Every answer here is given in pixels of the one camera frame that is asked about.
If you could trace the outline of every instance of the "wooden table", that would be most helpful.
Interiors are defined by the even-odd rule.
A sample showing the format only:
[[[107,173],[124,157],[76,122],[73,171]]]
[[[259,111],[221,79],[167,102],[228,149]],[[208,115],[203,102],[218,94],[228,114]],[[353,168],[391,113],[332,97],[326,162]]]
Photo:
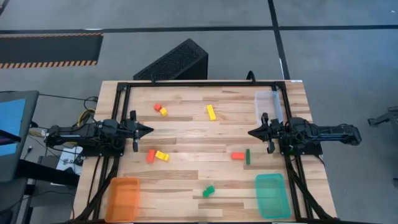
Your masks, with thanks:
[[[103,82],[96,120],[111,118],[117,83]],[[292,115],[312,121],[303,83],[286,81],[286,87]],[[258,212],[254,179],[259,174],[274,173],[285,177],[292,211],[289,220],[294,220],[285,162],[277,152],[278,145],[275,145],[275,153],[267,154],[267,143],[248,135],[249,130],[258,127],[255,92],[270,89],[267,86],[132,88],[128,111],[136,110],[137,120],[155,129],[139,141],[139,152],[132,151],[131,140],[128,140],[119,165],[118,177],[141,180],[141,209],[137,221],[270,221],[262,219]],[[162,117],[156,112],[155,103],[165,107],[169,115]],[[216,121],[209,120],[208,104],[215,109]],[[118,120],[122,105],[119,104]],[[157,159],[147,164],[149,149],[170,154],[169,162]],[[251,150],[250,166],[244,161],[230,159],[231,152],[246,149]],[[83,164],[74,203],[76,215],[86,206],[96,160],[90,157]],[[302,160],[309,191],[326,212],[335,216],[324,166],[314,156],[302,156]],[[98,186],[101,164],[100,161],[92,195]],[[202,192],[209,185],[214,185],[216,191],[210,198],[203,198]],[[299,189],[297,192],[302,216],[305,216],[303,198]],[[107,197],[105,192],[100,218],[104,217]]]

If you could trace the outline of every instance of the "yellow block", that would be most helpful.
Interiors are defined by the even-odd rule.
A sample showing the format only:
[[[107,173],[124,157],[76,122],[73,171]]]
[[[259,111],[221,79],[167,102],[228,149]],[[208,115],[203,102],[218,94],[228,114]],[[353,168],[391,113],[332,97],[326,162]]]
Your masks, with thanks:
[[[165,108],[160,109],[159,111],[163,116],[167,115],[167,110]]]
[[[216,120],[216,115],[214,114],[213,106],[207,105],[207,112],[209,113],[210,121]]]
[[[169,157],[170,157],[170,155],[164,154],[163,152],[160,152],[160,151],[157,151],[155,156],[156,156],[156,158],[162,159],[162,160],[164,160],[166,162],[169,161]]]

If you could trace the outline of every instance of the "black box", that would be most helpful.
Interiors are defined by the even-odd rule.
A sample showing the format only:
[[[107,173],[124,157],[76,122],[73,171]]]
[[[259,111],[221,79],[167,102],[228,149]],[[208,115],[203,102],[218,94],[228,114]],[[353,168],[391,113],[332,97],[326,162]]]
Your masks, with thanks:
[[[208,53],[192,39],[187,39],[157,59],[133,80],[206,80]]]

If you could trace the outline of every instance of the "teal bin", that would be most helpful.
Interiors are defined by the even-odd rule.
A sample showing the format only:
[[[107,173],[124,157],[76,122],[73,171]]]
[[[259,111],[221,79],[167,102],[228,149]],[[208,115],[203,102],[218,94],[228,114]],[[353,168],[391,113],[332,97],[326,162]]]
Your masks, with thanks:
[[[282,174],[261,174],[256,177],[256,195],[262,218],[290,217],[289,200]]]

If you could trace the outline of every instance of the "toy block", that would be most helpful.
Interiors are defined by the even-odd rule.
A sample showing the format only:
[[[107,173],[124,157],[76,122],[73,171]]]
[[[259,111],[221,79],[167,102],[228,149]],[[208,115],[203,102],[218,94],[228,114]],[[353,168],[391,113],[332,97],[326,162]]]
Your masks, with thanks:
[[[203,197],[209,197],[212,193],[214,193],[214,191],[214,186],[207,187],[206,190],[203,191]]]
[[[160,109],[159,111],[163,116],[167,115],[167,110],[165,108]]]
[[[232,159],[244,159],[244,153],[243,152],[232,152],[231,153]]]
[[[158,159],[162,159],[163,161],[166,161],[166,162],[169,161],[169,157],[170,157],[170,155],[164,154],[163,152],[160,152],[160,151],[157,151],[155,156]]]
[[[210,121],[216,120],[216,115],[214,114],[213,106],[207,105],[207,112],[209,113]]]
[[[147,154],[147,162],[153,163],[155,160],[155,149],[149,149]]]
[[[155,104],[155,106],[154,106],[154,109],[156,110],[156,111],[160,111],[160,109],[162,109],[162,105],[160,105],[160,104]]]
[[[246,165],[250,165],[250,149],[246,149]]]

